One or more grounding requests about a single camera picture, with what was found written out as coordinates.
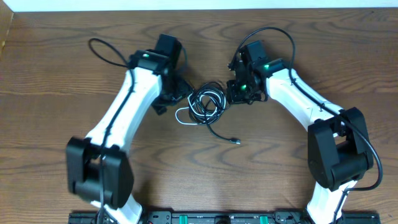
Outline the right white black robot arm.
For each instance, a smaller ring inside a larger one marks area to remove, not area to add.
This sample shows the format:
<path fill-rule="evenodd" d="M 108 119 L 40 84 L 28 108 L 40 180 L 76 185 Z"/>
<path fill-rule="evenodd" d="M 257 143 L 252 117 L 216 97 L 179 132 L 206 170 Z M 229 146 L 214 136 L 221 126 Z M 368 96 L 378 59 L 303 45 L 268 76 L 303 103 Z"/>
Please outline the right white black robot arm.
<path fill-rule="evenodd" d="M 308 134 L 308 167 L 315 179 L 301 223 L 379 223 L 372 213 L 345 213 L 343 204 L 365 172 L 378 165 L 362 112 L 344 110 L 311 89 L 282 59 L 236 60 L 227 82 L 232 104 L 272 98 L 286 108 Z"/>

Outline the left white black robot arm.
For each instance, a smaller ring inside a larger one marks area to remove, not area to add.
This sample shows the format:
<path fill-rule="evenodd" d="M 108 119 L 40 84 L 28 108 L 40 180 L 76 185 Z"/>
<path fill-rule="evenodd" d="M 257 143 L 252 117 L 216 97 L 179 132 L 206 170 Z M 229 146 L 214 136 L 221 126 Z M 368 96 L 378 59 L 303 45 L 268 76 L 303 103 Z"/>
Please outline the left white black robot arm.
<path fill-rule="evenodd" d="M 133 137 L 156 100 L 172 105 L 181 78 L 175 67 L 179 50 L 138 50 L 131 55 L 124 83 L 101 121 L 66 146 L 68 189 L 98 207 L 83 223 L 138 223 L 142 206 L 132 196 L 129 163 Z"/>

